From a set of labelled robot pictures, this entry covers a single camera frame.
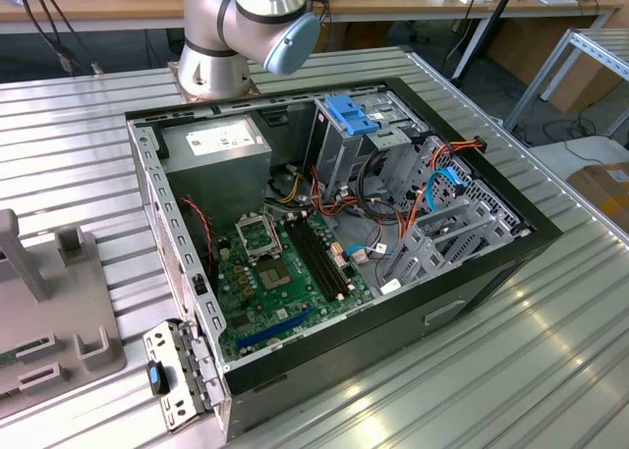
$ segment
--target cardboard box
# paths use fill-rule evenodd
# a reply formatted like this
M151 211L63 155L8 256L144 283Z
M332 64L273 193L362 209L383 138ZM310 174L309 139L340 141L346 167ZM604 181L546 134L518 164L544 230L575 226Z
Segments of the cardboard box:
M584 167L568 184L629 233L629 162Z

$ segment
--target ribbed metal surface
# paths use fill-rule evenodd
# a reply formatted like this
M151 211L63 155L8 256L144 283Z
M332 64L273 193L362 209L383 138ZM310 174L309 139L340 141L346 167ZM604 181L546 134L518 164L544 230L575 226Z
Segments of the ribbed metal surface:
M574 30L571 42L620 77L629 79L629 29Z
M289 78L252 71L262 91L401 77L466 138L483 136L486 157L566 234L474 313L234 445L626 446L626 245L413 55L317 55ZM19 212L27 244L64 224L94 232L129 362L1 421L0 440L218 445L213 420L165 433L138 339L177 312L141 211L121 113L180 101L166 70L0 86L0 207Z

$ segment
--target gray robot arm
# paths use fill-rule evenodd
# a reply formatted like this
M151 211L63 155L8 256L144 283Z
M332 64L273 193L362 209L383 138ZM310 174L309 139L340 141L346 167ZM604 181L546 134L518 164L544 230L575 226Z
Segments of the gray robot arm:
M247 58L267 71L295 72L315 48L319 20L309 0L184 0L186 46L178 78L204 99L241 95L251 84Z

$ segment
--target green circuit board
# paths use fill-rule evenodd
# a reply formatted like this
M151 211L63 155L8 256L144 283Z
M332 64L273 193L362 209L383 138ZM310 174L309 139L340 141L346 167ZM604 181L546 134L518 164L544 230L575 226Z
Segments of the green circuit board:
M30 343L26 343L10 351L0 353L0 368L16 363L18 361L18 354L21 353L22 351L26 351L27 349L41 346L42 344L46 344L47 342L48 342L47 338L36 339Z
M348 293L344 300L326 299L298 253L284 221L274 222L282 254L261 258L258 262L248 261L237 231L216 238L217 248L223 250L224 254L225 250L229 251L227 258L223 256L219 260L216 289L220 308L227 321L219 343L228 362L278 343L281 339L301 333L306 328L372 300L372 292L353 264L340 268L334 263L334 254L328 245L336 242L337 238L320 214L312 214L307 223L326 249L330 263L346 280ZM251 234L247 233L248 244L266 244L264 238L251 238ZM264 229L257 229L255 235L265 235ZM299 321L299 324L292 326L293 320ZM276 325L285 329L271 332L250 346L242 346L244 339Z

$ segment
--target hinge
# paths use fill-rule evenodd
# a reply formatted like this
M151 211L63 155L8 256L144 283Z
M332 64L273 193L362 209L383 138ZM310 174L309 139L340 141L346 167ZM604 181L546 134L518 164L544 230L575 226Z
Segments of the hinge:
M225 400L205 339L189 323L164 321L143 336L148 379L166 427L176 431Z

